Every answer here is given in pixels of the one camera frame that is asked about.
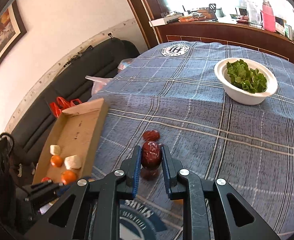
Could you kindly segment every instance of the pink plastic bag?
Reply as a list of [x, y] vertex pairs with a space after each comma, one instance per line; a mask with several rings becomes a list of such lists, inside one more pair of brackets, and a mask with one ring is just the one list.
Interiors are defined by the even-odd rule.
[[123, 59], [118, 65], [118, 73], [129, 66], [129, 64], [133, 61], [133, 58]]
[[85, 76], [85, 78], [94, 82], [93, 88], [91, 89], [91, 95], [94, 95], [102, 90], [103, 87], [107, 85], [110, 80], [112, 80], [112, 78], [97, 78], [91, 76]]

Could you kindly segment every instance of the picture frame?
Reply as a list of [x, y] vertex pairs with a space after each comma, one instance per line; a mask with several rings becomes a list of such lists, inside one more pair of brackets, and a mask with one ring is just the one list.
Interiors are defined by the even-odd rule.
[[0, 64], [26, 32], [15, 0], [0, 16]]

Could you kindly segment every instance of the plastic bag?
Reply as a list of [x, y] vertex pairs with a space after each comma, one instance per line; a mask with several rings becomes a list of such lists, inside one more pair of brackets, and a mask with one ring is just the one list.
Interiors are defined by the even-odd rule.
[[91, 76], [85, 76], [85, 78], [94, 82], [93, 88], [91, 89], [91, 95], [94, 95], [102, 90], [103, 87], [107, 85], [110, 80], [112, 80], [112, 78], [97, 78]]
[[129, 66], [129, 64], [133, 61], [133, 58], [123, 59], [118, 65], [118, 73]]
[[49, 104], [49, 108], [56, 118], [59, 117], [59, 115], [62, 113], [63, 110], [82, 103], [78, 98], [73, 99], [70, 102], [68, 102], [65, 98], [57, 97], [56, 101], [57, 101], [57, 103], [51, 102]]

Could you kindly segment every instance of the white box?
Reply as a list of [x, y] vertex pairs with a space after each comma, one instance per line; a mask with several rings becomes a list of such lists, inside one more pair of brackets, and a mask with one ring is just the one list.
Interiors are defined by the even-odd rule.
[[160, 26], [160, 25], [166, 25], [169, 20], [177, 19], [179, 17], [183, 16], [182, 14], [177, 14], [173, 16], [168, 16], [156, 20], [152, 20], [149, 22], [150, 27]]

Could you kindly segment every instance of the pink bottle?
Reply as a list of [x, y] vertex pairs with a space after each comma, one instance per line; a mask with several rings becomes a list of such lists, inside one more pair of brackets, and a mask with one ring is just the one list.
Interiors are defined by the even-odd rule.
[[263, 26], [264, 29], [270, 32], [276, 32], [276, 20], [274, 16], [274, 12], [270, 6], [270, 3], [266, 0], [263, 0]]

